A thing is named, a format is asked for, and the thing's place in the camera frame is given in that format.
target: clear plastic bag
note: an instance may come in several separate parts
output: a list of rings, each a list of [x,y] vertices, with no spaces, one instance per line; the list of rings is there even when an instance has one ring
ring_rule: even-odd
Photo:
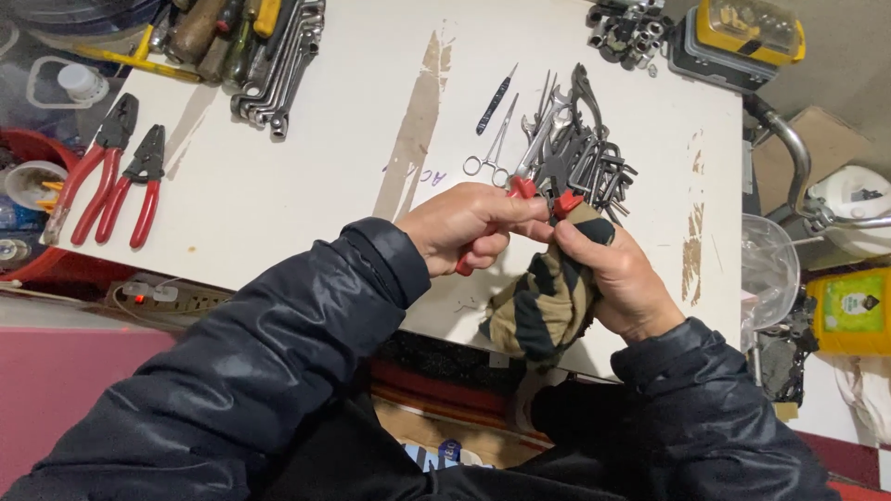
[[[801,265],[789,235],[769,219],[743,214],[742,351],[752,347],[755,331],[780,322],[789,313],[800,276]]]

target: jacket sleeve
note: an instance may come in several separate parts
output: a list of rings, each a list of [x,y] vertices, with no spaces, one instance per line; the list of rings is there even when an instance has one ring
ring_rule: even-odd
[[[635,430],[659,499],[840,499],[745,357],[696,318],[633,343],[612,366],[642,396]]]
[[[376,218],[347,226],[109,387],[3,500],[244,499],[252,475],[429,285],[402,231]]]

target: metal handlebar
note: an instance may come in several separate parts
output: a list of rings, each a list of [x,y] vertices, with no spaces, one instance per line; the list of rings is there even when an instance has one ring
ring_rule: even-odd
[[[806,200],[805,192],[808,187],[808,179],[811,176],[811,153],[807,150],[801,136],[770,104],[756,94],[743,95],[742,107],[763,127],[777,135],[789,150],[795,170],[792,184],[789,186],[789,197],[786,199],[786,204],[792,210],[791,217],[800,216],[806,219],[814,229],[820,230],[829,226],[843,229],[874,229],[891,226],[891,216],[868,219],[845,218],[836,216],[821,201]]]

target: forceps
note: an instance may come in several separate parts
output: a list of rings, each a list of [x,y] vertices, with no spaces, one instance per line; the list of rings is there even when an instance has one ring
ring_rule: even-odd
[[[507,185],[507,178],[511,175],[510,172],[505,168],[498,167],[498,157],[501,155],[501,147],[504,144],[504,137],[507,136],[507,127],[511,123],[511,115],[513,115],[513,107],[517,104],[517,98],[519,97],[519,93],[513,96],[513,102],[511,103],[511,107],[507,109],[507,115],[504,116],[504,122],[502,123],[502,127],[498,129],[498,136],[495,136],[495,142],[492,143],[492,147],[489,148],[489,153],[486,153],[486,158],[481,160],[476,155],[471,155],[467,157],[467,160],[464,161],[464,174],[468,176],[475,176],[479,173],[479,171],[483,168],[483,166],[492,168],[492,184],[498,186],[500,188],[504,188]],[[476,164],[477,169],[474,171],[468,170],[468,164]],[[495,181],[495,177],[503,175],[503,181],[501,183]]]

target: left hand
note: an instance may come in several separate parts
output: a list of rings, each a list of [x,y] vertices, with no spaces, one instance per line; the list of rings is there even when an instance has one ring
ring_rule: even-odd
[[[510,233],[549,242],[553,236],[546,223],[549,216],[541,197],[507,198],[502,188],[461,183],[416,207],[396,227],[412,239],[433,278],[454,273],[470,242],[467,263],[475,269],[495,263],[511,241]],[[497,231],[486,236],[490,224],[497,225]]]

